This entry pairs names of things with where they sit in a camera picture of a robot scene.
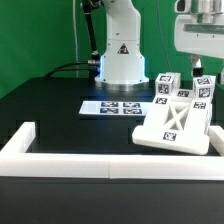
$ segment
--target white cube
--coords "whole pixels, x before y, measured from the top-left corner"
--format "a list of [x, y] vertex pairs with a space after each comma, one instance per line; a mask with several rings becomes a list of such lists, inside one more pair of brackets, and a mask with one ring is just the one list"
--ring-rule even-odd
[[174, 89], [180, 88], [181, 74], [176, 72], [166, 72], [166, 75], [174, 75]]
[[193, 79], [193, 91], [196, 100], [212, 100], [215, 84], [210, 76], [202, 76]]
[[175, 75], [160, 73], [156, 79], [156, 94], [171, 95], [174, 88]]

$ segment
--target warning label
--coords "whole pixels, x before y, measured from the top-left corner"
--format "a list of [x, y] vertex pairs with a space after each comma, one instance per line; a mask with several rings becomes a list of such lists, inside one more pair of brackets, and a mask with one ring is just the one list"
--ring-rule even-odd
[[121, 48], [117, 52], [118, 54], [129, 54], [126, 44], [122, 44]]

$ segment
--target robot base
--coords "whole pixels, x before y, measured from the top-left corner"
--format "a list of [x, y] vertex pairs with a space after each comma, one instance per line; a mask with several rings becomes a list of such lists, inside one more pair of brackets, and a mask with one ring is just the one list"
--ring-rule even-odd
[[149, 79], [146, 79], [144, 80], [144, 82], [139, 82], [136, 84], [113, 84], [113, 83], [106, 83], [103, 81], [95, 81], [95, 86], [98, 88], [104, 88], [113, 91], [134, 91], [148, 88]]

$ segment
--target white border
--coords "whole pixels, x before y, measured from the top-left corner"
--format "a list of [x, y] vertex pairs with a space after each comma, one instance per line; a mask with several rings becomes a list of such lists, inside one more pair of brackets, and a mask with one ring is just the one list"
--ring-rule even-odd
[[224, 180], [223, 157], [25, 153], [34, 138], [25, 122], [0, 152], [0, 176]]

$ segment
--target black cable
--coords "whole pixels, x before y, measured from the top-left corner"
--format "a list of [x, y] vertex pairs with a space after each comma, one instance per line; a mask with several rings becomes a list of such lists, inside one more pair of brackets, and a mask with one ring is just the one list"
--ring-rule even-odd
[[159, 34], [160, 34], [160, 38], [161, 38], [162, 45], [163, 45], [163, 51], [164, 51], [164, 55], [165, 55], [165, 58], [166, 58], [166, 63], [167, 63], [169, 71], [171, 72], [172, 69], [171, 69], [169, 57], [168, 57], [168, 54], [167, 54], [165, 41], [164, 41], [164, 38], [163, 38], [163, 33], [162, 33], [162, 29], [161, 29], [161, 21], [160, 21], [160, 12], [159, 11], [160, 11], [159, 10], [159, 2], [158, 2], [158, 0], [156, 0], [156, 13], [157, 13], [157, 22], [158, 22]]
[[57, 72], [60, 69], [68, 68], [68, 67], [72, 67], [72, 66], [76, 66], [76, 65], [88, 65], [88, 62], [73, 62], [73, 63], [61, 65], [61, 66], [53, 69], [52, 71], [48, 72], [44, 77], [45, 78], [51, 77], [55, 72]]
[[100, 58], [98, 50], [97, 50], [96, 38], [95, 38], [93, 22], [91, 17], [91, 11], [99, 8], [99, 4], [96, 4], [97, 2], [99, 3], [100, 1], [82, 0], [82, 9], [86, 18], [86, 24], [87, 24], [88, 34], [90, 39], [90, 46], [92, 49], [92, 59], [94, 60], [99, 60]]
[[93, 69], [88, 69], [88, 68], [79, 68], [79, 69], [59, 69], [59, 70], [55, 70], [52, 71], [51, 74], [48, 73], [48, 76], [45, 76], [45, 78], [50, 78], [53, 74], [55, 74], [56, 72], [70, 72], [70, 71], [91, 71]]

